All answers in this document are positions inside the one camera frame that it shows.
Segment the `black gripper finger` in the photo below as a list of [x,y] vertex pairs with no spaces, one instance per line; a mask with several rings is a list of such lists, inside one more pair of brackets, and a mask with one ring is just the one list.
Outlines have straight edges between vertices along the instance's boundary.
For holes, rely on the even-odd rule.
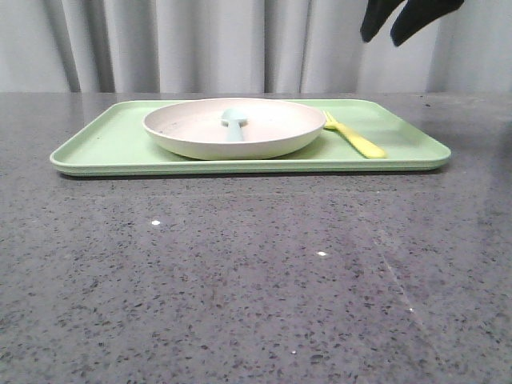
[[391,28],[393,44],[400,46],[433,21],[458,10],[463,3],[464,0],[408,1]]
[[362,40],[370,42],[402,3],[403,0],[369,0],[360,27]]

